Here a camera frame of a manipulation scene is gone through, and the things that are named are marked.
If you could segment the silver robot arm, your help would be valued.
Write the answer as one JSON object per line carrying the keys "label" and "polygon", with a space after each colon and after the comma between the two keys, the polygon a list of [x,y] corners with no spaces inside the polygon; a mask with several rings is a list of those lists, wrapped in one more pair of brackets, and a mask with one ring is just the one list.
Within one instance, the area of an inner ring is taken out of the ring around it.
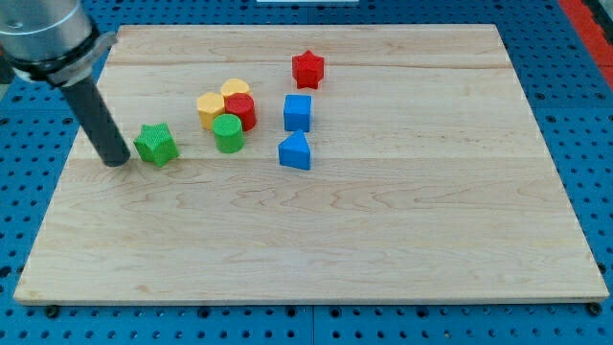
{"label": "silver robot arm", "polygon": [[1,0],[1,47],[26,81],[72,86],[92,75],[115,43],[101,33],[80,0]]}

